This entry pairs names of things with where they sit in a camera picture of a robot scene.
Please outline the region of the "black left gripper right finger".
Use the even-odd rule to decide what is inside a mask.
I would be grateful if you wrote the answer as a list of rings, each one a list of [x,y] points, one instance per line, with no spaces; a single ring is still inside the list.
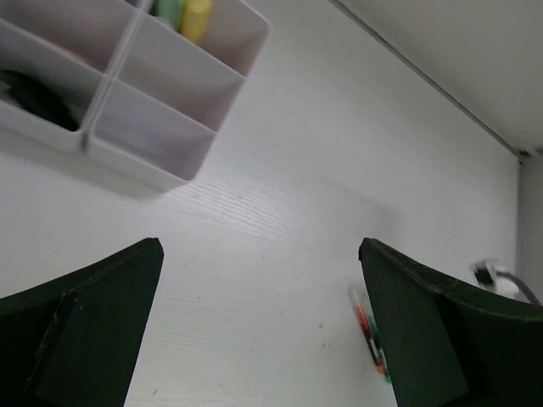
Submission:
[[[378,239],[359,247],[399,406],[540,406],[542,308],[422,265]]]

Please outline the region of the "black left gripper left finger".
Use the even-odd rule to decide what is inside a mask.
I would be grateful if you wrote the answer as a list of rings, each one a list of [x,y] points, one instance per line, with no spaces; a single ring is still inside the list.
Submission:
[[[145,238],[1,300],[3,406],[122,406],[164,250]]]

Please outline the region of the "black handled scissors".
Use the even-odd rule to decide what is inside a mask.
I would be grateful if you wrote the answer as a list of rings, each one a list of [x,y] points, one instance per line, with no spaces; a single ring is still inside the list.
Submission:
[[[64,100],[38,79],[16,70],[1,70],[1,82],[22,109],[68,131],[79,129],[79,122]]]

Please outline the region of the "green highlighter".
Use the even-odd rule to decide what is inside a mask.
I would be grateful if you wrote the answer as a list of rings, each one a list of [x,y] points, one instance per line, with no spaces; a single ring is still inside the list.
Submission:
[[[154,16],[174,31],[181,26],[184,0],[155,0]]]

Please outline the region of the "yellow highlighter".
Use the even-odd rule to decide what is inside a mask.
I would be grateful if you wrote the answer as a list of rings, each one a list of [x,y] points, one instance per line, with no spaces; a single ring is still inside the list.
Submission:
[[[207,30],[212,9],[212,0],[183,1],[178,32],[197,43]]]

